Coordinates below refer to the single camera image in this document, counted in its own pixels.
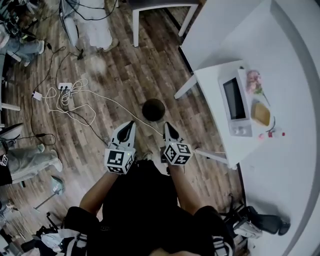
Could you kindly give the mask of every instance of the pink flower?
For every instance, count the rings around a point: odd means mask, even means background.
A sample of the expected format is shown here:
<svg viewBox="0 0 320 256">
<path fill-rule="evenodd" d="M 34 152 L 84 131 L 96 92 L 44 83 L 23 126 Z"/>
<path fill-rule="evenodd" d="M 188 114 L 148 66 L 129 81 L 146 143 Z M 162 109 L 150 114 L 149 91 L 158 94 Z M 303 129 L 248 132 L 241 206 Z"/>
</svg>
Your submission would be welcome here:
<svg viewBox="0 0 320 256">
<path fill-rule="evenodd" d="M 249 94 L 254 94 L 256 90 L 261 89 L 261 75 L 257 70 L 250 70 L 247 73 L 246 91 Z"/>
</svg>

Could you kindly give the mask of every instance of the chair leg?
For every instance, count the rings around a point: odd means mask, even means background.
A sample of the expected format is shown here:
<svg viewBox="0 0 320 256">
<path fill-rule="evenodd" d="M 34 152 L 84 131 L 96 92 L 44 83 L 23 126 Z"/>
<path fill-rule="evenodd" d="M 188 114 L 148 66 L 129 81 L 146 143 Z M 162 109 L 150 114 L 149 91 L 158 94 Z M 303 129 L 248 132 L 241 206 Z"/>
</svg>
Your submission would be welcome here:
<svg viewBox="0 0 320 256">
<path fill-rule="evenodd" d="M 139 46 L 139 10 L 132 11 L 133 45 Z"/>
<path fill-rule="evenodd" d="M 197 4 L 196 5 L 192 5 L 190 7 L 190 9 L 189 9 L 189 11 L 188 11 L 188 13 L 187 13 L 187 15 L 186 15 L 186 17 L 184 19 L 184 22 L 183 22 L 183 24 L 181 26 L 181 29 L 179 31 L 179 37 L 182 37 L 184 35 L 184 33 L 185 33 L 185 31 L 186 31 L 186 29 L 187 29 L 187 27 L 188 27 L 193 15 L 196 12 L 197 7 L 198 7 Z"/>
</svg>

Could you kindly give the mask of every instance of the table leg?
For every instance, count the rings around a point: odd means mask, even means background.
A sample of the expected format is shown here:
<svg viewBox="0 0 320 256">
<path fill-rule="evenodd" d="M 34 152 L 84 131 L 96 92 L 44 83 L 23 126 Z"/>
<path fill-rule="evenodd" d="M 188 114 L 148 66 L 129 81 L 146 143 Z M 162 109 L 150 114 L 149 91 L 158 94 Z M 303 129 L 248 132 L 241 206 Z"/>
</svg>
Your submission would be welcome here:
<svg viewBox="0 0 320 256">
<path fill-rule="evenodd" d="M 226 154 L 225 153 L 216 153 L 210 150 L 202 149 L 202 148 L 197 148 L 194 151 L 196 154 L 202 155 L 207 158 L 214 159 L 216 161 L 222 162 L 226 165 L 229 165 Z"/>
<path fill-rule="evenodd" d="M 133 45 L 139 46 L 139 10 L 132 11 Z"/>
<path fill-rule="evenodd" d="M 10 104 L 6 104 L 6 103 L 2 103 L 2 108 L 7 109 L 7 110 L 15 110 L 15 111 L 21 110 L 21 107 L 19 107 L 19 106 L 10 105 Z"/>
<path fill-rule="evenodd" d="M 174 95 L 175 99 L 179 99 L 187 91 L 189 91 L 197 83 L 197 78 L 195 75 L 191 76 L 188 81 L 176 92 Z"/>
<path fill-rule="evenodd" d="M 188 11 L 188 13 L 187 13 L 187 15 L 186 15 L 186 17 L 184 19 L 184 22 L 183 22 L 183 24 L 182 24 L 182 26 L 180 28 L 179 37 L 182 37 L 184 35 L 184 33 L 185 33 L 185 31 L 186 31 L 186 29 L 187 29 L 187 27 L 188 27 L 193 15 L 195 14 L 195 12 L 197 10 L 197 8 L 198 8 L 197 4 L 195 4 L 195 5 L 190 7 L 190 9 L 189 9 L 189 11 Z"/>
</svg>

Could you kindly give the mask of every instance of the black shirt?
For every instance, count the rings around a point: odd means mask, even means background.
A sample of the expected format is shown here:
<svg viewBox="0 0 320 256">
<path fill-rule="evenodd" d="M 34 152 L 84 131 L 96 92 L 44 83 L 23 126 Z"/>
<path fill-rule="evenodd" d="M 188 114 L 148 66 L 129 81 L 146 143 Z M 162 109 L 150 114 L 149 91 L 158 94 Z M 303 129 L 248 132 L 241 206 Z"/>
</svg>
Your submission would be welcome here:
<svg viewBox="0 0 320 256">
<path fill-rule="evenodd" d="M 120 176 L 103 203 L 103 220 L 71 207 L 64 227 L 87 235 L 87 255 L 149 255 L 162 248 L 215 255 L 213 236 L 233 245 L 217 213 L 206 206 L 191 215 L 177 206 L 170 176 L 159 173 L 152 161 L 140 161 Z"/>
</svg>

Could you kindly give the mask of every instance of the white cable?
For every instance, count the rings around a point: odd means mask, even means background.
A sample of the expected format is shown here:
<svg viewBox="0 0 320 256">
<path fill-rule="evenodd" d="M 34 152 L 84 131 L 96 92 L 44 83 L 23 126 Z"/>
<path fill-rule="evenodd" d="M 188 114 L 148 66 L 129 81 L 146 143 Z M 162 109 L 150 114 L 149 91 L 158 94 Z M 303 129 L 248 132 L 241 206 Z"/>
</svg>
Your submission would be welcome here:
<svg viewBox="0 0 320 256">
<path fill-rule="evenodd" d="M 73 95 L 73 94 L 77 94 L 77 93 L 79 93 L 79 92 L 90 92 L 90 93 L 92 93 L 92 94 L 94 94 L 94 95 L 96 95 L 96 96 L 99 96 L 99 97 L 101 97 L 101 98 L 107 99 L 107 100 L 109 100 L 109 101 L 112 101 L 112 102 L 118 104 L 121 108 L 123 108 L 125 111 L 127 111 L 127 112 L 128 112 L 131 116 L 133 116 L 135 119 L 139 120 L 140 122 L 142 122 L 142 123 L 145 124 L 146 126 L 148 126 L 148 127 L 150 127 L 151 129 L 153 129 L 153 130 L 154 130 L 157 134 L 159 134 L 160 136 L 163 136 L 159 131 L 157 131 L 157 130 L 156 130 L 155 128 L 153 128 L 151 125 L 149 125 L 149 124 L 147 124 L 146 122 L 142 121 L 142 120 L 139 119 L 138 117 L 136 117 L 133 113 L 131 113 L 128 109 L 126 109 L 124 106 L 122 106 L 122 105 L 121 105 L 120 103 L 118 103 L 117 101 L 115 101 L 115 100 L 113 100 L 113 99 L 111 99 L 111 98 L 108 98 L 108 97 L 101 96 L 101 95 L 99 95 L 99 94 L 97 94 L 97 93 L 95 93 L 95 92 L 93 92 L 93 91 L 91 91 L 91 90 L 82 90 L 82 88 L 85 87 L 85 86 L 87 86 L 87 85 L 88 85 L 88 80 L 87 80 L 86 78 L 82 78 L 82 79 L 76 81 L 76 82 L 72 85 L 71 90 L 70 90 L 69 92 L 67 92 L 66 94 L 64 94 L 64 95 L 61 97 L 61 102 L 62 102 L 62 104 L 63 104 L 64 106 L 67 106 L 67 105 L 69 104 L 69 102 L 70 102 L 70 97 L 71 97 L 71 95 Z M 51 89 L 54 90 L 54 93 L 55 93 L 54 96 L 48 96 Z M 53 87 L 50 87 L 49 90 L 48 90 L 48 92 L 46 93 L 46 96 L 43 97 L 43 98 L 45 99 L 45 103 L 46 103 L 46 105 L 47 105 L 47 107 L 48 107 L 48 109 L 49 109 L 50 111 L 55 111 L 55 112 L 60 112 L 60 113 L 62 113 L 62 114 L 67 114 L 70 118 L 72 118 L 73 120 L 76 120 L 77 122 L 79 122 L 80 124 L 82 124 L 82 125 L 84 125 L 84 126 L 90 126 L 90 125 L 94 122 L 97 114 L 96 114 L 96 112 L 94 111 L 94 109 L 93 109 L 90 105 L 88 105 L 88 104 L 84 104 L 84 105 L 75 107 L 75 108 L 70 109 L 70 110 L 68 110 L 68 111 L 64 111 L 64 110 L 62 110 L 61 108 L 59 108 L 59 107 L 58 107 L 58 103 L 59 103 L 59 99 L 60 99 L 61 94 L 59 95 L 59 97 L 58 97 L 58 99 L 57 99 L 57 101 L 56 101 L 56 108 L 57 108 L 57 109 L 50 109 L 50 107 L 49 107 L 49 105 L 48 105 L 48 102 L 47 102 L 47 99 L 54 98 L 54 97 L 56 97 L 56 96 L 57 96 L 57 91 L 56 91 L 56 89 L 53 88 Z M 93 119 L 92 119 L 92 121 L 91 121 L 90 124 L 86 124 L 86 123 L 80 122 L 78 119 L 72 117 L 72 116 L 68 113 L 69 111 L 74 111 L 74 110 L 77 110 L 77 109 L 82 108 L 82 107 L 85 107 L 85 106 L 88 106 L 88 107 L 94 112 L 94 117 L 93 117 Z"/>
</svg>

